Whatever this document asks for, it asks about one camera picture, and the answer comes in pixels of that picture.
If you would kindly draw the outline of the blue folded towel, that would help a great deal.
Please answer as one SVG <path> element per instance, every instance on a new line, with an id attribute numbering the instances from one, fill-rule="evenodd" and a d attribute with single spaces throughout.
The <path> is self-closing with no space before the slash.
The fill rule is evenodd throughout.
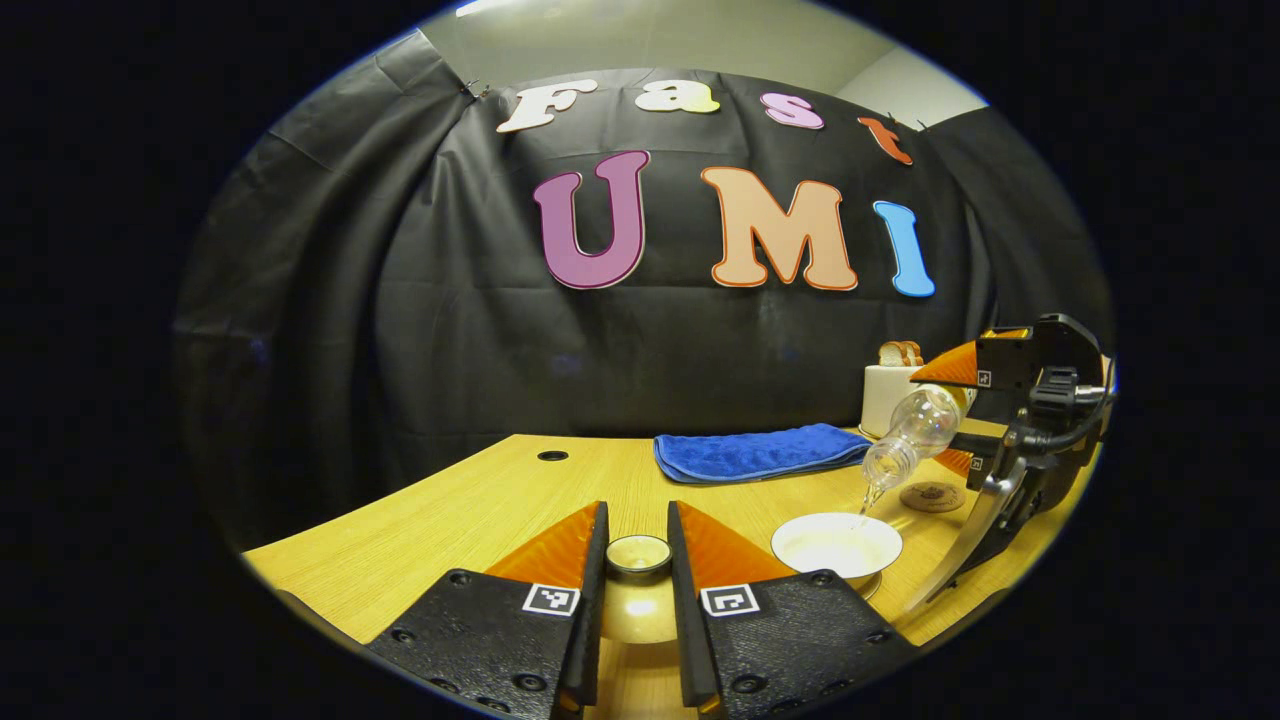
<path id="1" fill-rule="evenodd" d="M 663 474 L 686 484 L 736 484 L 846 468 L 861 462 L 872 441 L 824 423 L 731 436 L 654 438 Z"/>

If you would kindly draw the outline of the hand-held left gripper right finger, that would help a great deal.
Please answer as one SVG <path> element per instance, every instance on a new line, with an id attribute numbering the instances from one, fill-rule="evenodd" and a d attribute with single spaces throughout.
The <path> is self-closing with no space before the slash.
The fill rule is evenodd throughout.
<path id="1" fill-rule="evenodd" d="M 777 720 L 920 653 L 835 571 L 794 571 L 690 503 L 669 502 L 667 541 L 682 701 L 700 720 Z"/>

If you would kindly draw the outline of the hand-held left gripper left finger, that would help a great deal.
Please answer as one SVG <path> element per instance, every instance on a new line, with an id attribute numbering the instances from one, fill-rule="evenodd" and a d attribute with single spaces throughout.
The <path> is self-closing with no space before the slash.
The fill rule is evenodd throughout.
<path id="1" fill-rule="evenodd" d="M 609 509 L 588 503 L 485 571 L 445 571 L 370 650 L 518 720 L 598 702 Z"/>

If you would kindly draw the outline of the round wooden coaster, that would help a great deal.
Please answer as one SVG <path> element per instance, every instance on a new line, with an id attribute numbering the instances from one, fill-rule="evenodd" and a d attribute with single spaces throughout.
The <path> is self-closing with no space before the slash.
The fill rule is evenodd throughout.
<path id="1" fill-rule="evenodd" d="M 915 512 L 943 514 L 961 509 L 966 503 L 966 496 L 950 483 L 924 480 L 902 487 L 899 502 Z"/>

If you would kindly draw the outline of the white toaster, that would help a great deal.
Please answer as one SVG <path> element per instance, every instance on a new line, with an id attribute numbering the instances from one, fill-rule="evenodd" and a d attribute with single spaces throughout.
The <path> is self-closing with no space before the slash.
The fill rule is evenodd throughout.
<path id="1" fill-rule="evenodd" d="M 916 389 L 910 378 L 922 366 L 882 366 L 864 368 L 864 391 L 859 430 L 869 438 L 883 437 L 892 427 L 895 409 Z"/>

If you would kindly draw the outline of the beige ceramic teacup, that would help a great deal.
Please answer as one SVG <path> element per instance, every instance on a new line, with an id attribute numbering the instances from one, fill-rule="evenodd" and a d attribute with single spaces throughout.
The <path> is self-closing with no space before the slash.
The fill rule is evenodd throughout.
<path id="1" fill-rule="evenodd" d="M 773 555 L 799 573 L 831 570 L 846 580 L 883 571 L 904 550 L 899 530 L 858 512 L 814 512 L 778 527 Z"/>

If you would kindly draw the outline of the clear glass water bottle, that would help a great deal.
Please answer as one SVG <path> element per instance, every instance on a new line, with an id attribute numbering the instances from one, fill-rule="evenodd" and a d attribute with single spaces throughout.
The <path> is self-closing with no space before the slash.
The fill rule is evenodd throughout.
<path id="1" fill-rule="evenodd" d="M 863 457 L 867 492 L 861 514 L 868 514 L 886 491 L 908 480 L 922 461 L 950 446 L 975 396 L 974 389 L 925 383 L 899 402 L 890 428 Z"/>

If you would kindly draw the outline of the black backdrop cloth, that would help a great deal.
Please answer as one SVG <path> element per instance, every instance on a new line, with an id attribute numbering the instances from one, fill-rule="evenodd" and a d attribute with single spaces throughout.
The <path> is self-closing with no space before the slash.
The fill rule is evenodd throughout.
<path id="1" fill-rule="evenodd" d="M 420 32 L 248 151 L 173 325 L 186 443 L 252 550 L 513 434 L 850 427 L 888 340 L 1062 313 L 1112 354 L 1094 241 L 995 109 L 925 128 L 677 67 L 541 79 L 503 133 Z"/>

